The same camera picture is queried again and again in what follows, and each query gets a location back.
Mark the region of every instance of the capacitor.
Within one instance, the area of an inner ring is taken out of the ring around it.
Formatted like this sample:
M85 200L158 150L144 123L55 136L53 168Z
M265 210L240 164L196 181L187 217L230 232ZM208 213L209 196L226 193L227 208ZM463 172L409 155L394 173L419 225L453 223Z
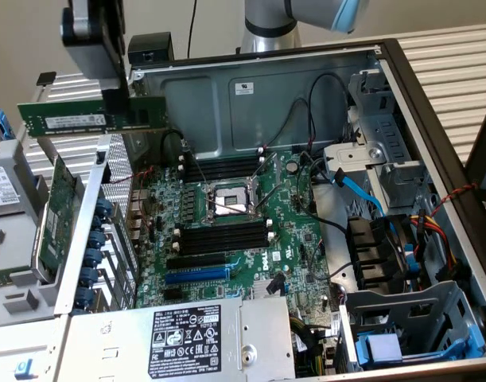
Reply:
M285 170L289 175L295 175L299 170L299 165L294 161L288 161L285 165Z
M322 311L325 312L325 308L328 306L329 298L328 296L322 296Z
M290 267L287 264L285 264L283 266L282 270L283 270L284 274L286 274L287 276L290 276Z

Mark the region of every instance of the black pcie slot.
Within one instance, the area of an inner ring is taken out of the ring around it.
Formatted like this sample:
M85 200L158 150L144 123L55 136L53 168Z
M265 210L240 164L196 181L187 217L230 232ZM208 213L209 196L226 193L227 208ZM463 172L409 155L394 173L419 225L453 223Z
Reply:
M225 265L225 255L223 253L202 256L186 256L166 260L167 269L200 268L214 265Z
M262 221L191 228L181 233L182 255L199 255L268 246L267 228Z
M249 177L258 169L259 159L257 157L217 159L200 162L199 166L208 181ZM201 180L203 180L203 177L196 164L189 163L186 167L184 181L189 183Z

